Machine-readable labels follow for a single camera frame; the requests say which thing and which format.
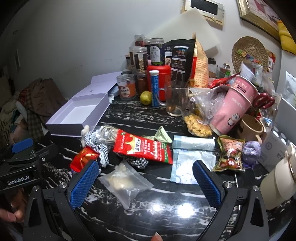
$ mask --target woven wicker mat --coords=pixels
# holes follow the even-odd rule
[[[246,51],[247,54],[259,60],[263,65],[263,71],[268,69],[268,54],[263,44],[256,38],[245,36],[240,38],[232,48],[232,64],[236,72],[239,72],[242,61],[245,57],[238,54],[238,50]]]

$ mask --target pink cup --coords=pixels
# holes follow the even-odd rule
[[[215,114],[210,128],[219,136],[227,134],[251,107],[251,102],[233,87],[224,98],[224,104]]]
[[[246,97],[251,103],[254,98],[258,95],[256,87],[247,79],[241,76],[236,76],[235,82],[232,85],[234,89],[239,91],[244,97]]]

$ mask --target brown mug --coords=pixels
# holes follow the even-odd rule
[[[263,132],[263,126],[260,121],[251,115],[245,114],[237,126],[237,136],[248,141],[258,141],[262,144],[260,135]]]

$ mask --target glass mug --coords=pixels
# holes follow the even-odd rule
[[[182,116],[182,111],[186,109],[188,102],[189,87],[185,87],[186,82],[173,80],[164,84],[164,88],[159,90],[165,91],[165,100],[163,103],[157,98],[161,106],[166,107],[166,111],[171,116]]]

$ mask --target blue textured pad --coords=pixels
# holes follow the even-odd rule
[[[98,174],[99,164],[97,161],[94,161],[85,171],[82,178],[77,182],[76,186],[71,192],[70,205],[72,209],[81,207],[83,200],[85,199]]]
[[[217,187],[197,161],[193,163],[192,171],[210,206],[218,209],[221,205],[221,195]]]
[[[11,151],[13,153],[19,153],[23,151],[24,149],[27,149],[28,147],[33,145],[33,140],[31,138],[28,138],[26,140],[23,140],[21,142],[17,142],[13,145]]]

